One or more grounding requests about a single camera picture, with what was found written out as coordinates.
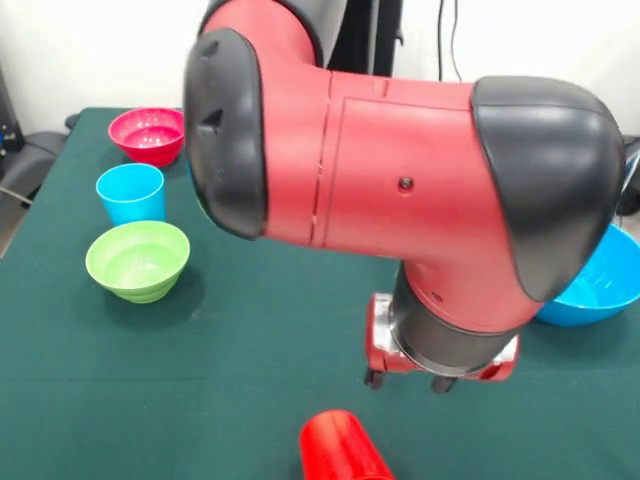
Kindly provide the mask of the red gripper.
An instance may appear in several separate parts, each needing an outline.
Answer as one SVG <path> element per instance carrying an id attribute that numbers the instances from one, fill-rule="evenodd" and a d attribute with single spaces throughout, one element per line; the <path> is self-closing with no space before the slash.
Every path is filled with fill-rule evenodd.
<path id="1" fill-rule="evenodd" d="M 420 366 L 412 360 L 393 337 L 391 320 L 392 295 L 374 293 L 367 306 L 366 318 L 366 358 L 367 370 L 364 384 L 372 390 L 379 390 L 387 374 L 407 374 L 423 372 L 434 375 L 431 391 L 435 394 L 449 393 L 456 379 L 484 382 L 506 380 L 513 372 L 520 353 L 520 336 L 515 335 L 507 345 L 488 364 L 473 367 L 469 372 L 457 372 L 449 367 Z"/>

